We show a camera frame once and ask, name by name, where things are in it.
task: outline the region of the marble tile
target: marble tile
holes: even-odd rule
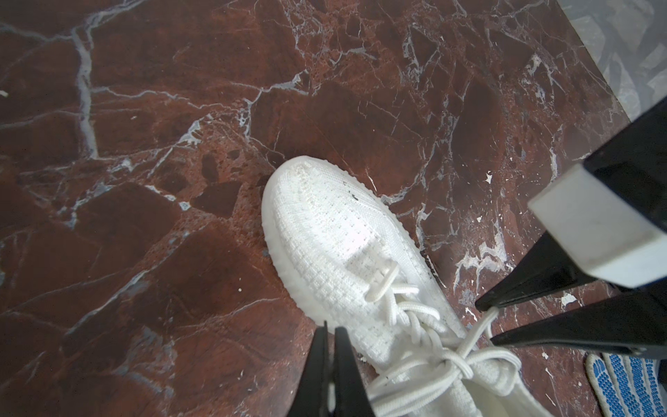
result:
[[[4,414],[282,416],[314,324],[263,242],[277,166],[326,158],[376,191],[472,324],[542,233],[527,201],[628,122],[553,0],[10,0],[0,16]],[[494,331],[609,294],[571,295]],[[584,353],[516,353],[555,415],[599,415]]]

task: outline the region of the white sneaker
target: white sneaker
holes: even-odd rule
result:
[[[297,306],[345,326],[380,376],[367,388],[378,417],[550,416],[519,377],[521,361],[466,335],[401,223],[335,165],[301,156],[269,179],[261,205],[269,254]]]

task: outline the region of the gray floor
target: gray floor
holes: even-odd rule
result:
[[[631,120],[667,95],[667,0],[559,0]]]

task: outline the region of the blue and white glove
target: blue and white glove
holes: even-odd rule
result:
[[[604,417],[667,417],[658,386],[658,361],[589,354],[586,373]]]

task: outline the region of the white shoelace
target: white shoelace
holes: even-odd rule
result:
[[[518,372],[521,360],[507,349],[488,347],[472,351],[482,334],[491,338],[491,323],[498,317],[497,308],[489,309],[465,338],[448,336],[451,330],[440,321],[440,313],[435,308],[411,300],[396,302],[396,294],[419,292],[417,286],[394,284],[398,273],[399,267],[394,261],[387,270],[377,271],[366,301],[378,302],[383,298],[388,323],[407,329],[414,344],[431,348],[432,353],[412,354],[371,382],[366,391],[378,417],[403,416],[425,406],[441,396],[456,380],[472,379],[474,372],[470,366],[481,361],[505,360]],[[426,377],[390,384],[412,368],[426,364],[434,366]]]

